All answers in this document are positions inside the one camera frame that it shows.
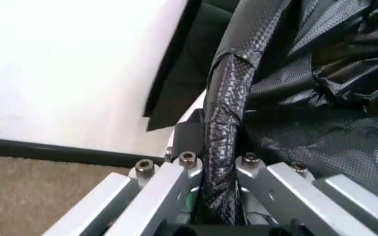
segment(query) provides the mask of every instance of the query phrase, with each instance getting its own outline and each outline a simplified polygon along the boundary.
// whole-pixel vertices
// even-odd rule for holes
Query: metal plate
[[[367,227],[378,233],[378,197],[344,175],[314,185]]]
[[[188,193],[187,170],[164,163],[105,236],[152,236],[164,220],[176,219]]]
[[[285,163],[239,180],[281,225],[300,222],[315,235],[375,235]]]

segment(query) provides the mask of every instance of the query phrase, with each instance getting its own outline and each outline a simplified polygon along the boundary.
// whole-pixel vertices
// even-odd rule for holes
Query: bolt head
[[[179,155],[179,165],[186,169],[196,167],[196,154],[192,151],[184,151]]]
[[[248,152],[243,155],[242,163],[249,167],[256,167],[259,165],[260,159],[253,152]]]
[[[307,176],[307,166],[299,161],[293,161],[291,163],[291,168],[297,172],[299,175],[306,177]]]
[[[149,178],[154,175],[154,162],[149,159],[142,159],[135,164],[137,177]]]

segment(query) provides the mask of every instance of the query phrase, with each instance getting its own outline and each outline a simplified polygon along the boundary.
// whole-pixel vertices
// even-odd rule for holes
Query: black plastic sheet
[[[299,152],[314,156],[306,164],[317,175],[346,174],[378,195],[378,118],[366,113],[375,103],[378,0],[241,0],[208,77],[205,171],[195,221],[246,224],[234,167],[241,130],[254,150],[278,153],[273,161],[296,160],[291,149],[321,138],[321,151],[312,145]],[[266,129],[268,139],[259,118],[243,122],[246,109],[256,110],[256,117],[293,111],[286,117],[290,125]],[[321,119],[307,126],[314,113]],[[298,123],[303,126],[296,129]],[[298,132],[292,136],[298,143],[280,140],[291,132]],[[273,149],[280,146],[286,151]],[[268,153],[259,154],[266,159]],[[372,175],[360,176],[363,170]]]

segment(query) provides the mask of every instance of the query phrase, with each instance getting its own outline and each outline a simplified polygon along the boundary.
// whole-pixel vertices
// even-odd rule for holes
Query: black baseboard
[[[27,159],[61,162],[76,162],[83,164],[126,168],[133,167],[135,163],[141,159],[153,160],[157,165],[161,165],[164,161],[164,159],[161,157],[8,140],[0,140],[0,156],[22,157]]]

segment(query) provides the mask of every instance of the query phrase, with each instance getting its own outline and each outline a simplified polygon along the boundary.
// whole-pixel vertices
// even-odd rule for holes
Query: silver metal bar
[[[189,190],[187,170],[163,163],[105,236],[152,236],[164,220],[176,219]]]
[[[238,170],[238,177],[281,225],[301,222],[315,235],[375,235],[285,163],[257,175]]]
[[[43,235],[100,235],[125,209],[137,190],[136,180],[111,173]]]
[[[320,179],[314,185],[355,218],[378,233],[378,197],[344,175]]]

